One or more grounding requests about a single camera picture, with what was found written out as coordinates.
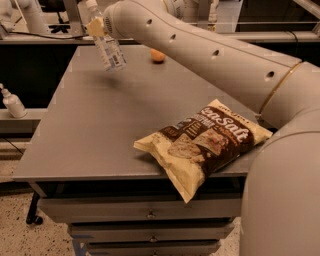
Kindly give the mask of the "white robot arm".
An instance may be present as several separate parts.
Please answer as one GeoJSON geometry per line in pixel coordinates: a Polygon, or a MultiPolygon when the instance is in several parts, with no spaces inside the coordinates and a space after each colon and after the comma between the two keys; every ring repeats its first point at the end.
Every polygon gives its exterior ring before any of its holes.
{"type": "Polygon", "coordinates": [[[120,0],[87,26],[157,49],[275,127],[242,199],[240,256],[320,256],[320,70],[181,21],[180,0],[120,0]]]}

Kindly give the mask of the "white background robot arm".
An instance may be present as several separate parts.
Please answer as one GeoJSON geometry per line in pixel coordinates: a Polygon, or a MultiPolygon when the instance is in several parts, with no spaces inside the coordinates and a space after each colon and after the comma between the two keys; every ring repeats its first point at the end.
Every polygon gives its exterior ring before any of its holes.
{"type": "Polygon", "coordinates": [[[39,34],[49,32],[38,0],[0,0],[0,24],[8,32],[12,32],[15,27],[11,20],[14,9],[20,12],[29,32],[39,34]]]}

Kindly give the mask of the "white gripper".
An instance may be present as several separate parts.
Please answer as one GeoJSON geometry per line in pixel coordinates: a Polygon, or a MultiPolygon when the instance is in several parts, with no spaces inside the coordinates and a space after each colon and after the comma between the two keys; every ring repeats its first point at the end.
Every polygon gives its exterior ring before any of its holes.
{"type": "Polygon", "coordinates": [[[113,38],[120,38],[121,34],[114,23],[115,5],[108,6],[103,12],[102,17],[96,17],[86,25],[87,32],[90,36],[103,37],[105,31],[113,38]]]}

